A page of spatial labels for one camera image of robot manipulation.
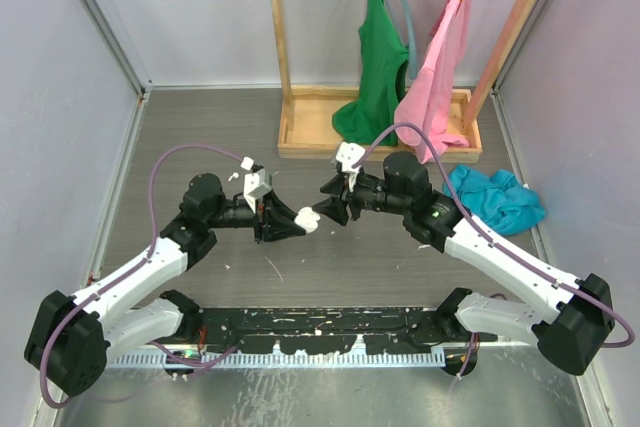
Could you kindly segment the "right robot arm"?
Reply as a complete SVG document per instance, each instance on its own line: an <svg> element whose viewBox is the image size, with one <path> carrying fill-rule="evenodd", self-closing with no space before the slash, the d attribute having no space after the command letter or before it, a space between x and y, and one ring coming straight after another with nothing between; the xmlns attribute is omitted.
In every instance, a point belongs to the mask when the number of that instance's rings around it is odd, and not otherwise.
<svg viewBox="0 0 640 427"><path fill-rule="evenodd" d="M528 254L492 231L477 216L436 190L414 155L392 153L376 177L349 166L349 152L336 160L337 174L321 187L315 212L340 225L364 211L401 216L422 245L462 260L517 296L500 301L457 288L439 306L444 337L459 341L487 333L532 345L555 367L585 373L615 322L609 284L590 274L581 279Z"/></svg>

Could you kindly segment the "wooden clothes rack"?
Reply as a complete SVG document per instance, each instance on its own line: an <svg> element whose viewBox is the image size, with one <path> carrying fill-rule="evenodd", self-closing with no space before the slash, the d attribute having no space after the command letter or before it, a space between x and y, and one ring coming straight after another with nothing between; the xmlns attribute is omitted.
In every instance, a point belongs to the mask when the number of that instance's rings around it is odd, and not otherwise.
<svg viewBox="0 0 640 427"><path fill-rule="evenodd" d="M355 99L355 86L293 85L291 83L284 1L270 0L282 91L282 109L277 137L278 153L283 158L327 159L340 141L331 126L338 108ZM540 14L546 0L515 0L500 36L474 90L455 89L447 131L461 134L469 142L466 148L451 148L445 162L475 163L482 152L477 117L489 94L499 87L507 73L507 62L517 55L517 45Z"/></svg>

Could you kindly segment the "green shirt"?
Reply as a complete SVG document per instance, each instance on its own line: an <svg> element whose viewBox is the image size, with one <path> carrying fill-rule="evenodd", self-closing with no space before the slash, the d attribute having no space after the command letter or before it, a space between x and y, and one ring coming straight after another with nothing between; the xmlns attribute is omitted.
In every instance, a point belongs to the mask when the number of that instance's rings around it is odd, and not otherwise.
<svg viewBox="0 0 640 427"><path fill-rule="evenodd" d="M344 141L369 145L394 123L405 94L408 48L385 0L367 0L359 38L362 72L358 95L333 114L332 126Z"/></svg>

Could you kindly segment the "teal cloth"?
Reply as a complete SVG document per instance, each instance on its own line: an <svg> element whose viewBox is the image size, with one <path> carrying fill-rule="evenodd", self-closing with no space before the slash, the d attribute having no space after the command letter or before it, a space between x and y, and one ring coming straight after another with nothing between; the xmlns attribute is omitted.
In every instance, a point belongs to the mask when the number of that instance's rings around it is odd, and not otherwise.
<svg viewBox="0 0 640 427"><path fill-rule="evenodd" d="M457 165L449 183L461 203L503 237L521 234L547 216L538 194L510 171L500 169L488 176Z"/></svg>

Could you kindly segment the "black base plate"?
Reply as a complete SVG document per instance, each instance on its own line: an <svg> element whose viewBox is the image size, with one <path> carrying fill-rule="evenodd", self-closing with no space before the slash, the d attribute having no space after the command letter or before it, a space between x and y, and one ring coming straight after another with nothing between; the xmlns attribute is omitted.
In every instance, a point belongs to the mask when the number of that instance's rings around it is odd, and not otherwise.
<svg viewBox="0 0 640 427"><path fill-rule="evenodd" d="M423 307L206 308L204 344L211 352L346 354L358 340L365 353L429 353L471 340L454 318Z"/></svg>

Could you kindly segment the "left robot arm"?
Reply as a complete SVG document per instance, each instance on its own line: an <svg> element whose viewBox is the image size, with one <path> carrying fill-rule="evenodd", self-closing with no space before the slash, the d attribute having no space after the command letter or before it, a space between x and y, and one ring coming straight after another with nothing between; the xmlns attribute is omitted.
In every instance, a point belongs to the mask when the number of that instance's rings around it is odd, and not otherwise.
<svg viewBox="0 0 640 427"><path fill-rule="evenodd" d="M151 244L102 280L72 295L56 290L40 303L24 358L40 375L40 387L55 385L69 397L87 391L108 363L160 338L178 343L200 331L199 306L168 291L145 307L154 289L182 275L216 245L216 232L249 228L256 242L274 242L314 232L319 216L309 207L291 210L271 188L265 170L244 177L243 192L227 198L220 179L195 176L179 213Z"/></svg>

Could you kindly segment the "pink shirt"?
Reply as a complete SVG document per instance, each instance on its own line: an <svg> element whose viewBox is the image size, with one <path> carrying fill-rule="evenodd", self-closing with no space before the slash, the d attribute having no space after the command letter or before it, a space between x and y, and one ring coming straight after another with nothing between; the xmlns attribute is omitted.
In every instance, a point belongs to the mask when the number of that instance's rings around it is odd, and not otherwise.
<svg viewBox="0 0 640 427"><path fill-rule="evenodd" d="M466 147L461 135L446 132L457 64L465 55L472 0L449 0L432 28L424 62L395 111L395 122L419 127L442 155L448 147Z"/></svg>

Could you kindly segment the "white earbud case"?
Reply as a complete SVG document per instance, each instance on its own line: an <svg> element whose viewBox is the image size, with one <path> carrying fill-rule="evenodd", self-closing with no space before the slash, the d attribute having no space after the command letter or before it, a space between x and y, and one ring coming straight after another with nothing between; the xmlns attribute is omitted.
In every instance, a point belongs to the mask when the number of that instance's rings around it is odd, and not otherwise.
<svg viewBox="0 0 640 427"><path fill-rule="evenodd" d="M311 207L301 208L294 218L294 223L301 227L306 234L315 232L319 227L321 216Z"/></svg>

